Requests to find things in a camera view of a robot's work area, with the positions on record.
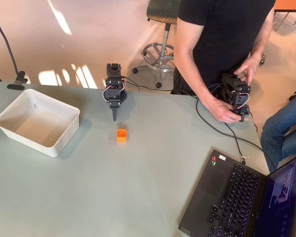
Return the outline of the person's left hand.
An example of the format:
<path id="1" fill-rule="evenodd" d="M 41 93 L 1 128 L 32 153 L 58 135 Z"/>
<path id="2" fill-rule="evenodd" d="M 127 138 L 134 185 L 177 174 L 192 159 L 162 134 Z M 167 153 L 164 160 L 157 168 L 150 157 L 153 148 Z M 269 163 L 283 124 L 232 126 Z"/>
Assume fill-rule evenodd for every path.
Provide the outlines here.
<path id="1" fill-rule="evenodd" d="M 260 62 L 260 54 L 254 53 L 251 54 L 243 63 L 242 65 L 234 71 L 235 75 L 239 75 L 240 73 L 246 72 L 246 75 L 241 78 L 247 82 L 248 85 L 251 85 L 255 74 L 259 68 Z"/>

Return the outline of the person's right hand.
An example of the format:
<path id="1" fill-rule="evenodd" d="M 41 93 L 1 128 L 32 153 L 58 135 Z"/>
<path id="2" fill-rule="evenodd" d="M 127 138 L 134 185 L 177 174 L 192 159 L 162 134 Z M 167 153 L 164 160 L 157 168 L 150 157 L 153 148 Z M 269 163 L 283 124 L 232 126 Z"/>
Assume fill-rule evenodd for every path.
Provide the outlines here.
<path id="1" fill-rule="evenodd" d="M 218 99 L 214 99 L 210 103 L 209 112 L 218 121 L 227 124 L 240 122 L 241 116 L 232 112 L 232 106 Z"/>

